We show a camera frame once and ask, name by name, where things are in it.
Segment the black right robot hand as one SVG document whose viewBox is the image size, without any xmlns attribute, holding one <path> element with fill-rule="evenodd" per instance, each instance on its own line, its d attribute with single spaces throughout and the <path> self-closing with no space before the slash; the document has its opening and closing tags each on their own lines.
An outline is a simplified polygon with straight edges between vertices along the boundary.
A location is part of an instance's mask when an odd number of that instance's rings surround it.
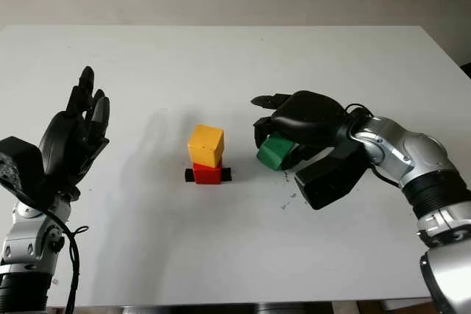
<svg viewBox="0 0 471 314">
<path fill-rule="evenodd" d="M 308 90 L 256 96 L 251 103 L 272 111 L 253 126 L 257 158 L 273 170 L 293 168 L 333 146 L 347 117 L 337 101 Z"/>
</svg>

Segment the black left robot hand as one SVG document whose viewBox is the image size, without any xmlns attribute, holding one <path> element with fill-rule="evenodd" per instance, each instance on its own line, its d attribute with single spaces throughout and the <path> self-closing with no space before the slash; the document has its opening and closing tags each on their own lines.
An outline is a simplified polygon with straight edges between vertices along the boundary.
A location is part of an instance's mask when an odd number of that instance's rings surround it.
<svg viewBox="0 0 471 314">
<path fill-rule="evenodd" d="M 47 181 L 71 201 L 79 198 L 77 184 L 109 143 L 105 135 L 110 100 L 93 85 L 94 71 L 87 66 L 72 88 L 66 109 L 53 117 L 40 141 Z"/>
</svg>

